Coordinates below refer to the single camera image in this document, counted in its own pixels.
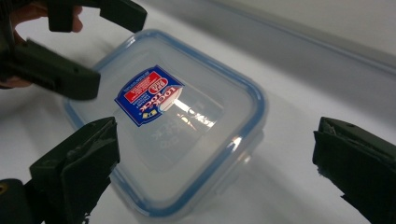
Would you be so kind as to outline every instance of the rectangular container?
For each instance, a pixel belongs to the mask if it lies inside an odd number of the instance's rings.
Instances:
[[[135,34],[94,69],[97,99],[65,109],[77,128],[116,118],[121,162],[111,179],[143,217],[185,216],[227,186],[262,138],[261,88],[161,31]]]

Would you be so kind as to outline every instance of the clear plastic lid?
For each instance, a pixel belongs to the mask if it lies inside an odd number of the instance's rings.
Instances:
[[[77,127],[116,118],[121,162],[113,182],[147,216],[173,215],[202,194],[262,127],[260,88],[163,32],[132,36],[95,69],[97,99],[68,100],[66,110]]]

